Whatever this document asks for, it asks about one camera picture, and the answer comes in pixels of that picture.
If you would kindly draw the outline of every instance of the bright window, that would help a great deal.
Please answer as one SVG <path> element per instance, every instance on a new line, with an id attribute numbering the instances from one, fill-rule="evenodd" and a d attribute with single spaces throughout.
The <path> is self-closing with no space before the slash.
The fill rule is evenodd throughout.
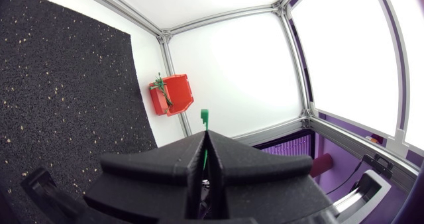
<path id="1" fill-rule="evenodd" d="M 291 14 L 316 108 L 394 135 L 398 71 L 378 0 L 302 0 Z"/>

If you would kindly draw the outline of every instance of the metal bracket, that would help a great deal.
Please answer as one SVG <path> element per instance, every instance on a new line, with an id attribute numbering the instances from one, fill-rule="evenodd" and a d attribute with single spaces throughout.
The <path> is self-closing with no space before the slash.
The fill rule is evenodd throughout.
<path id="1" fill-rule="evenodd" d="M 163 36 L 157 36 L 156 39 L 158 40 L 159 44 L 164 44 L 165 40 Z"/>
<path id="2" fill-rule="evenodd" d="M 171 30 L 169 30 L 169 29 L 163 29 L 162 30 L 162 34 L 164 35 L 164 37 L 165 37 L 165 42 L 166 43 L 169 43 L 170 42 L 170 40 L 171 40 L 171 38 L 174 36 L 172 33 L 171 33 Z"/>
<path id="3" fill-rule="evenodd" d="M 309 118 L 302 119 L 302 128 L 309 129 L 311 125 L 309 124 Z"/>
<path id="4" fill-rule="evenodd" d="M 302 117 L 307 117 L 305 109 L 302 109 L 302 111 L 300 112 L 299 118 L 302 118 Z"/>
<path id="5" fill-rule="evenodd" d="M 306 109 L 306 114 L 307 114 L 307 116 L 308 116 L 308 117 L 313 117 L 313 116 L 315 116 L 315 115 L 313 114 L 312 109 Z"/>
<path id="6" fill-rule="evenodd" d="M 275 15 L 277 15 L 278 17 L 281 17 L 282 16 L 281 11 L 279 9 L 277 9 L 275 11 L 272 11 L 272 13 L 275 14 Z"/>
<path id="7" fill-rule="evenodd" d="M 281 3 L 279 1 L 272 4 L 273 8 L 280 8 L 280 6 L 281 6 Z"/>

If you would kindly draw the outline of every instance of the metal rail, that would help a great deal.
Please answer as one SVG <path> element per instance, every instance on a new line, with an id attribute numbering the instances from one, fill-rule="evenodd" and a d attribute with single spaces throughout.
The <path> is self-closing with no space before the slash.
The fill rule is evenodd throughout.
<path id="1" fill-rule="evenodd" d="M 419 168 L 414 164 L 405 159 L 398 158 L 382 146 L 378 146 L 363 137 L 325 120 L 310 117 L 309 121 L 309 125 L 313 131 L 323 135 L 326 139 L 339 145 L 358 159 L 362 159 L 365 154 L 374 155 L 378 153 L 386 160 L 393 162 L 394 167 L 391 181 L 405 192 L 411 191 L 419 173 Z"/>

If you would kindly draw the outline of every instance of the white wall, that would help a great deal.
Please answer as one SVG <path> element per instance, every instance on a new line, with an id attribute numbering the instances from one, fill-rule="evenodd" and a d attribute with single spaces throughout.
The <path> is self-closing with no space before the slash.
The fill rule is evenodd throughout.
<path id="1" fill-rule="evenodd" d="M 138 84 L 156 144 L 163 146 L 175 140 L 182 139 L 184 134 L 182 133 L 178 117 L 157 116 L 154 112 L 152 99 L 147 88 L 148 84 L 154 81 L 158 72 L 161 74 L 166 73 L 157 39 L 94 0 L 48 1 L 87 15 L 131 35 L 132 55 L 134 56 Z"/>
<path id="2" fill-rule="evenodd" d="M 297 118 L 301 98 L 279 18 L 267 13 L 175 35 L 177 74 L 187 74 L 194 102 L 186 111 L 193 133 L 209 128 L 233 137 Z"/>
<path id="3" fill-rule="evenodd" d="M 398 71 L 378 0 L 302 0 L 291 14 L 316 108 L 394 136 Z"/>

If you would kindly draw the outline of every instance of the black cable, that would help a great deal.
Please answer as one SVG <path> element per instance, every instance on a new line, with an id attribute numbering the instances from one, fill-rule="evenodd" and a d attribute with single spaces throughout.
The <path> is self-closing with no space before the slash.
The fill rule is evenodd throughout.
<path id="1" fill-rule="evenodd" d="M 359 162 L 359 164 L 358 164 L 358 166 L 356 166 L 356 168 L 355 168 L 355 170 L 353 171 L 353 173 L 349 176 L 349 178 L 347 178 L 342 184 L 340 184 L 339 186 L 337 186 L 337 188 L 335 188 L 335 189 L 333 189 L 333 190 L 331 190 L 331 191 L 329 191 L 326 195 L 329 195 L 329 194 L 331 194 L 332 192 L 334 192 L 334 191 L 336 191 L 337 189 L 339 189 L 341 186 L 343 186 L 343 184 L 345 184 L 347 181 L 349 181 L 350 180 L 350 178 L 353 176 L 353 174 L 355 174 L 356 173 L 356 171 L 358 171 L 358 169 L 359 169 L 359 167 L 360 167 L 360 165 L 362 164 L 362 160 Z"/>

